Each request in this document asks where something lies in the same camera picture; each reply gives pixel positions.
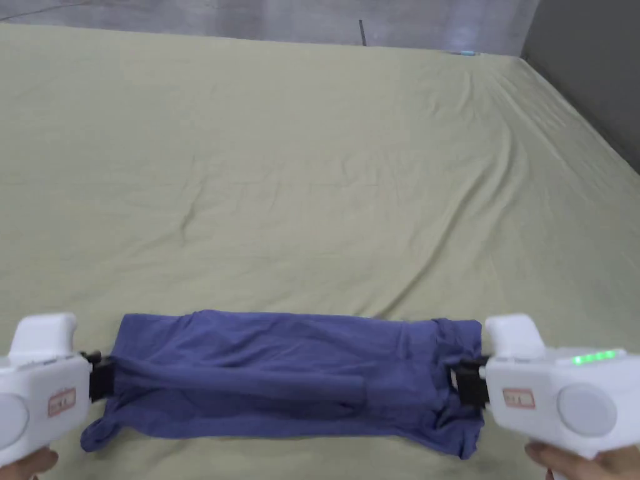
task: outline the blue cloth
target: blue cloth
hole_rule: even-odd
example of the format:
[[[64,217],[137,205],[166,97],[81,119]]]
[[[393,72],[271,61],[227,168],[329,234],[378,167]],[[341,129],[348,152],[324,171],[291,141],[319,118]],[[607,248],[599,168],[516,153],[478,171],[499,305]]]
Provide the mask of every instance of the blue cloth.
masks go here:
[[[482,413],[445,366],[480,355],[481,325],[346,316],[130,314],[113,348],[115,395],[85,451],[123,427],[150,436],[398,435],[468,458]]]

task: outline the beige bed sheet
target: beige bed sheet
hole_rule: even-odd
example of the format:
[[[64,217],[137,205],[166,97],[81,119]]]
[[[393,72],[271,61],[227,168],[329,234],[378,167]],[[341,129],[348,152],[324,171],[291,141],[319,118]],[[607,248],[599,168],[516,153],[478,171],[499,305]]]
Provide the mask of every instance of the beige bed sheet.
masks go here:
[[[523,61],[0,26],[1,347],[71,310],[528,312],[640,349],[640,177]],[[94,416],[100,414],[96,407]],[[48,479],[542,479],[489,420],[467,462],[395,438],[126,431]]]

